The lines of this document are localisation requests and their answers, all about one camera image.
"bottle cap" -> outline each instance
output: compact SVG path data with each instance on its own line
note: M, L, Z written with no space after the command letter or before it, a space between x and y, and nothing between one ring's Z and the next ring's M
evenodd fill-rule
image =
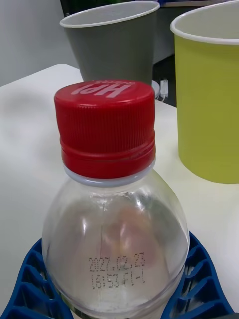
M72 172L113 179L146 169L155 158L154 91L136 81L73 84L54 97L62 160Z

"clear plastic bottle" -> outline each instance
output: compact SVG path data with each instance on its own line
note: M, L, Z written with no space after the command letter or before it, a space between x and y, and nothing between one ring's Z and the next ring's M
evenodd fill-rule
M46 218L42 251L63 300L94 318L159 318L185 265L180 203L155 163L154 91L92 81L55 95L69 181Z

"bottle neck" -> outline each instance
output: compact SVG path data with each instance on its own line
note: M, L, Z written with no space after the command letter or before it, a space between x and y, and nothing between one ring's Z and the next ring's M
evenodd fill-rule
M84 177L84 176L80 176L73 173L67 167L65 167L64 165L63 166L64 166L64 170L66 174L77 183L80 183L85 186L90 186L90 187L110 188L110 187L125 186L125 185L129 185L129 184L137 182L138 180L148 175L149 172L154 168L154 165L155 165L155 159L150 164L150 166L148 166L145 170L140 171L139 173L135 175L131 175L131 176L123 177L123 178L115 178L115 179L93 179L93 178Z

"gray cup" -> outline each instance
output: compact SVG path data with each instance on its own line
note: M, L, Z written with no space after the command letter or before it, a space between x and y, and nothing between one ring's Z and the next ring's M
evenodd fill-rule
M61 20L84 81L138 80L151 84L155 1L106 5Z

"yellow cup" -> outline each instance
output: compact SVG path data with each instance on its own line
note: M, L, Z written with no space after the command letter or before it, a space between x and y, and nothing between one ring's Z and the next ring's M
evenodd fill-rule
M239 0L177 17L178 148L195 175L239 183Z

